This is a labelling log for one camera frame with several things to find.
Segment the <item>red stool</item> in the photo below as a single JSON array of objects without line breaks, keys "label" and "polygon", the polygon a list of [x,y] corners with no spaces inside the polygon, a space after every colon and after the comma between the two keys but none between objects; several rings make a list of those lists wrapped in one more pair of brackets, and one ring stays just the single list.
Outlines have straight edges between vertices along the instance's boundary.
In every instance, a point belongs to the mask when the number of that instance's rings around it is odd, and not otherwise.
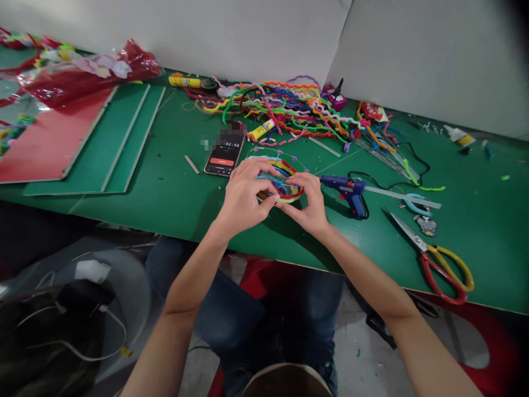
[{"label": "red stool", "polygon": [[487,343],[489,365],[482,369],[462,363],[460,365],[485,397],[510,396],[510,389],[519,375],[520,358],[516,344],[490,310],[472,303],[452,305],[436,295],[423,292],[412,291],[412,293],[450,313],[457,314],[476,327]]}]

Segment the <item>white wall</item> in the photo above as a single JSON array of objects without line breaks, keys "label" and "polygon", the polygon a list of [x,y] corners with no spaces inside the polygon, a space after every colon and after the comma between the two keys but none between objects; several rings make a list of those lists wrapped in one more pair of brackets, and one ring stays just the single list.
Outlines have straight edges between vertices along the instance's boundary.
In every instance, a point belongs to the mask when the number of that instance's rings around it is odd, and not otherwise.
[{"label": "white wall", "polygon": [[389,108],[529,140],[529,67],[495,0],[354,0],[328,80]]},{"label": "white wall", "polygon": [[352,0],[0,0],[0,26],[89,51],[134,38],[165,67],[234,81],[323,81]]},{"label": "white wall", "polygon": [[355,0],[346,22],[351,1],[0,0],[0,25],[94,52],[133,37],[234,81],[344,77],[350,98],[529,139],[529,68],[500,1]]}]

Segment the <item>hand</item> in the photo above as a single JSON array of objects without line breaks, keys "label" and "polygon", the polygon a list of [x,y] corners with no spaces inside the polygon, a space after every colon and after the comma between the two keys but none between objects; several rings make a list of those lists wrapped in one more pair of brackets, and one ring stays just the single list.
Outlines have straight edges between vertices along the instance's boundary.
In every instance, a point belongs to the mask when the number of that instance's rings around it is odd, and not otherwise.
[{"label": "hand", "polygon": [[276,207],[298,222],[307,232],[320,239],[320,236],[325,234],[331,227],[327,220],[327,215],[325,215],[320,178],[302,172],[291,176],[287,182],[305,189],[309,205],[302,210],[286,203],[277,203]]},{"label": "hand", "polygon": [[[230,175],[224,204],[214,222],[218,232],[228,239],[264,221],[279,199],[270,180],[255,179],[260,171],[279,175],[274,166],[268,163],[267,157],[244,160]],[[260,191],[272,194],[261,204],[256,197]]]}]

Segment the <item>scissor blade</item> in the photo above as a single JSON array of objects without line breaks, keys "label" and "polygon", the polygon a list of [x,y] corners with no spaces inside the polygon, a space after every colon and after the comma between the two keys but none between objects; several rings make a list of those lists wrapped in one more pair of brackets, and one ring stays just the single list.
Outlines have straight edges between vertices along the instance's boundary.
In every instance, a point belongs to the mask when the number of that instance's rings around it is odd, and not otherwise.
[{"label": "scissor blade", "polygon": [[388,213],[393,217],[395,222],[404,230],[410,241],[415,244],[422,252],[426,252],[427,244],[422,240],[421,237],[417,236],[404,222],[402,222],[393,212],[387,210]]}]

